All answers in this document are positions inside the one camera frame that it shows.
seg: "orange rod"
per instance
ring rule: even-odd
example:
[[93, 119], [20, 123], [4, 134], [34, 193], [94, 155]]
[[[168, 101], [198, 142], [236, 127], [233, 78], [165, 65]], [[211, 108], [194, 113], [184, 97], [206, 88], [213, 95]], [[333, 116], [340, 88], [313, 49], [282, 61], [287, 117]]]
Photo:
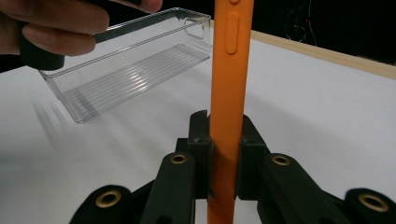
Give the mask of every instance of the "orange rod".
[[210, 137], [215, 151], [208, 224], [233, 223], [253, 0], [216, 0]]

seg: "transparent plastic tray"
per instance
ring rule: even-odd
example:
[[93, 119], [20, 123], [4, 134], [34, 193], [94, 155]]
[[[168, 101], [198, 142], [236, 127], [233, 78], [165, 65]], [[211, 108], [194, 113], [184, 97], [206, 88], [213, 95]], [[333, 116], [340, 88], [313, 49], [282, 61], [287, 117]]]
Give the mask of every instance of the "transparent plastic tray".
[[171, 8], [95, 35], [93, 52], [39, 71], [82, 123], [210, 57], [210, 16]]

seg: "white tabletop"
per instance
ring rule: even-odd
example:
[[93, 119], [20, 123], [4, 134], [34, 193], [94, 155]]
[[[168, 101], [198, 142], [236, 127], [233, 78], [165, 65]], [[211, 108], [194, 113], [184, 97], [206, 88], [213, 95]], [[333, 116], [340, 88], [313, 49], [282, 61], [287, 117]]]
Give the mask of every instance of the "white tabletop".
[[[37, 71], [0, 74], [1, 223], [68, 223], [92, 191], [155, 178], [190, 114], [210, 112], [210, 82], [209, 60], [76, 124]], [[252, 41], [245, 111], [270, 150], [324, 190], [344, 198], [366, 187], [396, 201], [396, 80]], [[237, 202], [235, 223], [259, 223], [256, 214]]]

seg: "hand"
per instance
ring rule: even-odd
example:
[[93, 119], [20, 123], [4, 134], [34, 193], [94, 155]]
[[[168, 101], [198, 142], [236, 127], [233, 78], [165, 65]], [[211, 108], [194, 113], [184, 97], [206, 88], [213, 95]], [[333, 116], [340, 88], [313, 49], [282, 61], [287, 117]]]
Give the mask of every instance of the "hand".
[[[155, 12], [163, 0], [142, 0], [137, 6], [125, 0], [112, 0], [145, 12]], [[83, 0], [0, 0], [0, 54], [19, 54], [17, 21], [30, 24], [22, 34], [46, 51], [75, 56], [92, 51], [92, 34], [108, 27], [104, 9]]]

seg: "black clamp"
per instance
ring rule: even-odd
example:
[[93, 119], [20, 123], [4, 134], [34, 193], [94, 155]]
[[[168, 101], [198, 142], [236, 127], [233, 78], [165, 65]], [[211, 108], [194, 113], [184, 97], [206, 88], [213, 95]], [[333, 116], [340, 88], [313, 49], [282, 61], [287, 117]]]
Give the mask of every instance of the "black clamp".
[[[157, 178], [134, 192], [106, 186], [93, 192], [71, 224], [191, 224], [195, 200], [207, 199], [213, 144], [206, 111], [191, 115], [189, 138], [177, 139]], [[235, 197], [257, 201], [265, 224], [396, 223], [396, 203], [370, 189], [342, 201], [323, 191], [292, 157], [271, 153], [244, 116]]]

